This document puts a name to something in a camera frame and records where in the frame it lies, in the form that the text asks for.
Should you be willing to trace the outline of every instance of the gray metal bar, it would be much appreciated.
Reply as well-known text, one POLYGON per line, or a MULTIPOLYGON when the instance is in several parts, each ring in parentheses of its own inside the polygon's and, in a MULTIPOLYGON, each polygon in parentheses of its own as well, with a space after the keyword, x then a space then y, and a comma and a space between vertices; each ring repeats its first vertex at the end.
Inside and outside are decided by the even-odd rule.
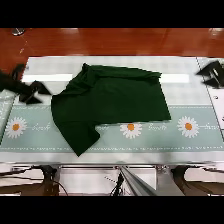
POLYGON ((120 170, 134 196, 158 196, 155 189, 145 183, 141 178, 132 173, 126 167, 122 166, 120 167, 120 170))

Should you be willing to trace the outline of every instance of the checkered tablecloth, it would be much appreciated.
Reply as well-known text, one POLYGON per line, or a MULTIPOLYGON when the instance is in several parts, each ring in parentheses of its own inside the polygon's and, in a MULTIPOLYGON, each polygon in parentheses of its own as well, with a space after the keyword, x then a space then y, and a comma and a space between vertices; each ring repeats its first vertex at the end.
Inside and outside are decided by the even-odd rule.
MULTIPOLYGON (((132 147, 128 145, 129 143, 127 143, 127 141, 124 141, 122 142, 123 145, 121 144, 119 146, 119 141, 116 141, 116 139, 111 141, 109 136, 111 131, 120 134, 113 130, 114 128, 119 130, 119 127, 117 127, 118 129, 116 127, 111 127, 107 130, 107 127, 102 126, 99 127, 101 128, 99 131, 102 132, 101 142, 96 143, 96 145, 90 148, 87 153, 77 157, 69 146, 66 145, 65 140, 61 137, 60 132, 53 124, 50 112, 46 112, 49 110, 50 97, 42 97, 44 104, 41 106, 30 106, 27 108, 18 103, 18 99, 16 99, 9 120, 19 116, 25 117, 30 121, 29 123, 32 124, 28 128, 30 128, 29 130, 33 130, 33 134, 31 132, 28 134, 27 132, 29 135, 29 137, 28 135, 26 137, 27 141, 24 140, 24 134, 23 138, 18 138, 15 142, 9 141, 5 134, 1 145, 0 161, 154 164, 224 160, 223 140, 221 132, 217 128, 218 124, 208 91, 205 86, 201 85, 201 82, 203 81, 202 77, 195 75, 195 73, 199 71, 199 65, 196 58, 160 56, 31 57, 28 60, 27 70, 24 73, 24 77, 29 75, 52 74, 72 74, 74 77, 80 72, 83 63, 90 65, 133 67, 149 71, 158 71, 170 75, 186 74, 189 77, 188 82, 161 83, 166 102, 172 112, 171 116, 173 118, 173 123, 171 122, 170 124, 165 125, 158 124, 156 127, 155 124, 143 124, 143 129, 147 130, 147 132, 144 132, 144 135, 142 135, 145 136, 145 139, 150 139, 150 136, 152 137, 152 133, 154 133, 158 139, 162 139, 163 136, 166 136, 166 141, 158 140, 152 143, 152 141, 144 140, 145 142, 143 146, 139 146, 142 144, 141 141, 133 141, 132 147), (201 136, 200 138, 197 138, 197 141, 189 139, 189 144, 187 138, 182 138, 184 142, 182 142, 181 145, 175 140, 178 138, 181 139, 181 134, 175 132, 175 134, 172 135, 169 133, 169 130, 174 130, 172 128, 176 127, 175 122, 184 115, 197 118, 201 127, 201 136), (41 132, 47 129, 47 121, 49 121, 50 127, 53 128, 54 133, 44 134, 44 132, 41 132), (155 130, 165 130, 166 134, 164 135, 162 132, 155 132, 155 130), (50 136, 51 134, 54 136, 54 138, 51 139, 52 146, 49 146, 49 142, 48 146, 44 146, 45 140, 40 140, 43 139, 44 136, 50 136), (116 143, 116 146, 108 146, 108 144, 113 144, 113 142, 116 143)), ((65 88, 67 82, 51 81, 46 82, 45 84, 54 94, 57 94, 65 88)))

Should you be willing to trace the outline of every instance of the dark green t-shirt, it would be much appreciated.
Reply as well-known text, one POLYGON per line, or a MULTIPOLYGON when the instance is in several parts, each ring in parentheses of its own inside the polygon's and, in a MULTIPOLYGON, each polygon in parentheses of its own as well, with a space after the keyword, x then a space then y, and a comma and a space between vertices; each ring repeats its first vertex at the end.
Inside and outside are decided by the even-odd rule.
POLYGON ((54 122, 79 156, 99 139, 96 125, 170 120, 160 75, 83 64, 66 89, 52 97, 54 122))

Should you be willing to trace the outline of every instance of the green fabric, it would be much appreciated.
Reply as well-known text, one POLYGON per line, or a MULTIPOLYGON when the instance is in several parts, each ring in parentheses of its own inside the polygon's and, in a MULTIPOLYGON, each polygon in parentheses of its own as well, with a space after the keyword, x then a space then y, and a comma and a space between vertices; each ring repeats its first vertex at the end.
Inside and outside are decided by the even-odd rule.
POLYGON ((99 138, 99 124, 170 120, 161 73, 83 64, 66 89, 54 95, 55 124, 79 156, 99 138))

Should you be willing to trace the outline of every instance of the white daisy print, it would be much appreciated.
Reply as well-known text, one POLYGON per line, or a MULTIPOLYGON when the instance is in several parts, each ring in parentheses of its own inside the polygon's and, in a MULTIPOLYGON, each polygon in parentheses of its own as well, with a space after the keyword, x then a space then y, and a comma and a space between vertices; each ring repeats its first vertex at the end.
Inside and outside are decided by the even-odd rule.
POLYGON ((141 124, 122 124, 120 126, 120 131, 123 131, 123 135, 126 138, 135 138, 141 134, 142 125, 141 124))
POLYGON ((17 138, 27 128, 26 121, 23 118, 15 117, 6 126, 6 135, 8 138, 17 138))
POLYGON ((182 135, 188 138, 194 138, 199 133, 199 127, 194 118, 182 117, 179 119, 177 127, 179 131, 182 131, 182 135))

